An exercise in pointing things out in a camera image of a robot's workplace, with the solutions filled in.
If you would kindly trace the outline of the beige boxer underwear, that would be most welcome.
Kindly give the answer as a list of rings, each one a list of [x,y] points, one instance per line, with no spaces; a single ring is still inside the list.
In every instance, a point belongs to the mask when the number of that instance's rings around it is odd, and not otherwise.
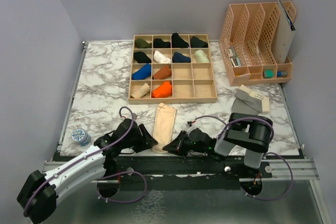
[[[160,103],[156,110],[153,138],[157,144],[152,147],[155,153],[166,153],[163,147],[172,141],[173,128],[176,117],[176,109]]]

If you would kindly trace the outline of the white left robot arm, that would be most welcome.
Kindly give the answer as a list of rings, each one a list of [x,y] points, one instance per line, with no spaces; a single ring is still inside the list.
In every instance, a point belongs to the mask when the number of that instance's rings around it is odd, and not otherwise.
[[[74,191],[94,180],[118,176],[117,162],[123,149],[138,153],[151,149],[157,141],[143,124],[123,120],[116,130],[95,140],[87,150],[69,162],[45,173],[36,170],[26,179],[17,201],[24,216],[32,223],[42,223],[57,205]]]

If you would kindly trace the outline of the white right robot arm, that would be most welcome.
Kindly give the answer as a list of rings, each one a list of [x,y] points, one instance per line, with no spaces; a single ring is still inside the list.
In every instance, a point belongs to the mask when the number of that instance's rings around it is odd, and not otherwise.
[[[235,146],[246,150],[241,171],[254,177],[260,171],[261,159],[267,153],[274,137],[273,121],[264,116],[232,113],[229,122],[216,138],[188,123],[187,131],[163,147],[164,151],[186,156],[190,151],[204,153],[215,161],[223,161]]]

